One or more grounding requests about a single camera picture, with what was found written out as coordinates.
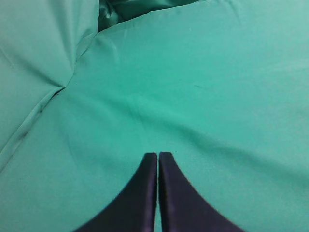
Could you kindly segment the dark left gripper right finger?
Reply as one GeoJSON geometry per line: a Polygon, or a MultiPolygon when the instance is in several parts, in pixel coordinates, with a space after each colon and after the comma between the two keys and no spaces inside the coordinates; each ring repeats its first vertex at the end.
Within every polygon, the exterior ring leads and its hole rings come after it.
{"type": "Polygon", "coordinates": [[[241,232],[194,189],[173,154],[159,154],[159,205],[164,232],[241,232]]]}

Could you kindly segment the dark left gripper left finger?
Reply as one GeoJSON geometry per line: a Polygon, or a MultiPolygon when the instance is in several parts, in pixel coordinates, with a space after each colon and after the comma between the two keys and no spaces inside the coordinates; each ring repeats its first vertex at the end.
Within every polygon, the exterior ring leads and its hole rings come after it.
{"type": "Polygon", "coordinates": [[[136,172],[99,214],[77,232],[153,232],[157,198],[157,155],[146,153],[136,172]]]}

